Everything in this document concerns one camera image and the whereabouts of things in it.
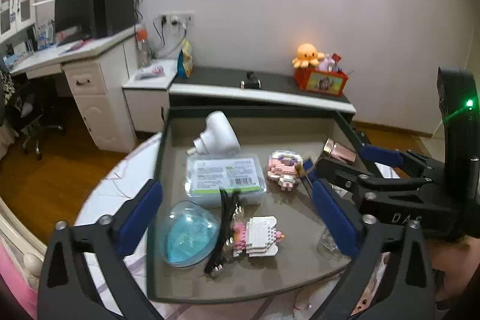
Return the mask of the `person right hand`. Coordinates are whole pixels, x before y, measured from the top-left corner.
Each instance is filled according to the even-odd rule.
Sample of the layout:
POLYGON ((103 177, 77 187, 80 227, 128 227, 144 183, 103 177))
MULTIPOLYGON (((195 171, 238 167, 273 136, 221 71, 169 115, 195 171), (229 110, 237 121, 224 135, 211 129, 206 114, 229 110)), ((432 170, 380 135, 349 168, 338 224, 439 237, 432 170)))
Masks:
POLYGON ((479 239, 466 236, 459 242, 428 240, 431 266, 443 272, 435 293, 436 301, 460 297, 479 268, 479 239))

